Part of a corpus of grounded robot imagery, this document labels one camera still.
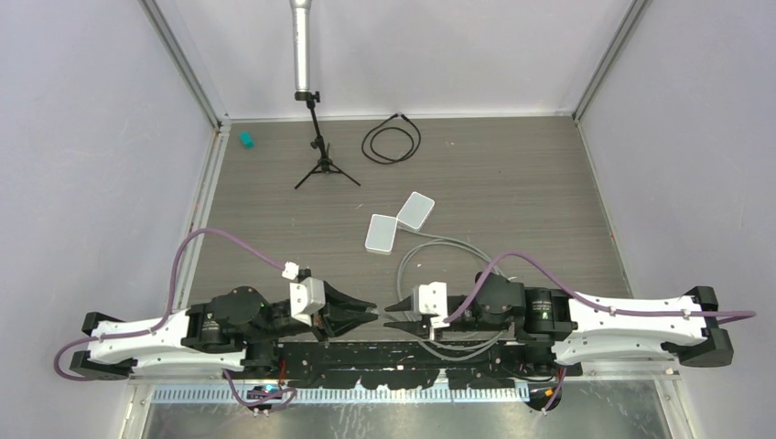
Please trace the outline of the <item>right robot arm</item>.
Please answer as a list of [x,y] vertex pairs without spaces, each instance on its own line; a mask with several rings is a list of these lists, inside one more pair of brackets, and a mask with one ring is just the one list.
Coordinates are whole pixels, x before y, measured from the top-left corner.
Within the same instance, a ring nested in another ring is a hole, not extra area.
[[523,365],[539,376],[556,365],[600,359],[676,357],[686,367],[715,368],[730,365],[734,355],[728,332],[712,315],[718,308],[714,290],[706,286],[669,299],[571,297],[491,273],[464,313],[445,322],[464,302],[464,296],[450,295],[446,284],[434,282],[418,285],[386,309],[417,315],[395,326],[420,338],[511,330],[524,346]]

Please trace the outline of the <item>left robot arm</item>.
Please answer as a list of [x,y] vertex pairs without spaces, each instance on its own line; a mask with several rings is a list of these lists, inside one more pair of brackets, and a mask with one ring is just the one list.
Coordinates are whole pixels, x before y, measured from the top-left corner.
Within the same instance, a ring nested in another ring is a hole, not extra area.
[[237,379],[268,379],[285,363],[280,342],[310,334],[325,342],[377,319],[375,304],[308,277],[271,303],[251,286],[239,286],[166,320],[124,322],[91,312],[82,326],[85,349],[73,353],[70,371],[87,380],[208,376],[229,371]]

